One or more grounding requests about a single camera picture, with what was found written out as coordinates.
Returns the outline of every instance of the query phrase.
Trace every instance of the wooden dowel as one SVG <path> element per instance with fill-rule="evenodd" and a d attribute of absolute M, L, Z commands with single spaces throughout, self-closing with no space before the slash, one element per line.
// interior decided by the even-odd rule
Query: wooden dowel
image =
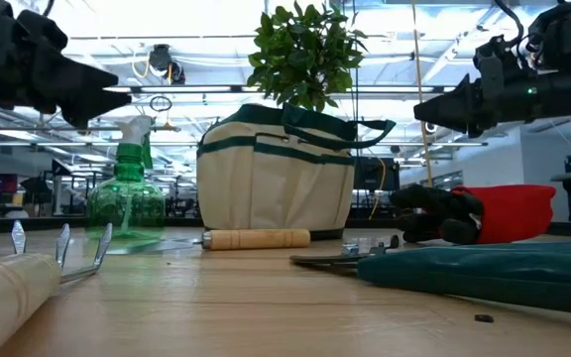
<path fill-rule="evenodd" d="M 305 229 L 214 230 L 204 233 L 208 250 L 305 248 L 310 244 Z"/>

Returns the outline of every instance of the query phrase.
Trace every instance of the green spray bottle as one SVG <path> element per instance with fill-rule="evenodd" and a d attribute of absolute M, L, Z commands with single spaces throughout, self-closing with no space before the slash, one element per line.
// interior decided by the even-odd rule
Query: green spray bottle
<path fill-rule="evenodd" d="M 162 238 L 165 198 L 145 182 L 145 168 L 152 165 L 149 131 L 153 119 L 139 115 L 118 123 L 123 138 L 116 151 L 114 178 L 97 186 L 87 200 L 87 235 L 99 238 L 107 223 L 114 226 L 114 240 L 151 241 Z"/>

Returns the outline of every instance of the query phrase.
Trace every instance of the small screw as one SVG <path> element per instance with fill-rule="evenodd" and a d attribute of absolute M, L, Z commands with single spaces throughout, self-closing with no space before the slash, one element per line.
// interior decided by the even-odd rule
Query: small screw
<path fill-rule="evenodd" d="M 475 315 L 475 320 L 477 322 L 486 322 L 486 323 L 493 323 L 495 322 L 495 319 L 490 316 L 490 315 L 486 315 L 486 314 L 476 314 Z"/>
<path fill-rule="evenodd" d="M 355 243 L 343 244 L 343 249 L 341 250 L 341 255 L 353 256 L 353 255 L 358 255 L 358 253 L 359 253 L 358 244 L 355 244 Z"/>

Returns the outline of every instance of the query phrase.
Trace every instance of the wooden handle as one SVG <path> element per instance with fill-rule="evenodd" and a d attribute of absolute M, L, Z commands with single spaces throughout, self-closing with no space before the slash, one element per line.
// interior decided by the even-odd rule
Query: wooden handle
<path fill-rule="evenodd" d="M 203 239 L 208 250 L 305 248 L 310 243 L 305 229 L 214 230 Z"/>
<path fill-rule="evenodd" d="M 56 291 L 59 280 L 51 256 L 0 258 L 0 346 Z"/>

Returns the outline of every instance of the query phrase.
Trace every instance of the canvas tool bag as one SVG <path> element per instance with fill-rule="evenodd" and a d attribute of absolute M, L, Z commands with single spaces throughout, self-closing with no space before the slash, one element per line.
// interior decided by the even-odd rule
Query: canvas tool bag
<path fill-rule="evenodd" d="M 359 124 L 382 134 L 357 142 Z M 291 105 L 243 105 L 199 143 L 197 197 L 204 225 L 300 228 L 340 237 L 354 187 L 350 150 L 376 145 L 395 125 L 345 122 Z"/>

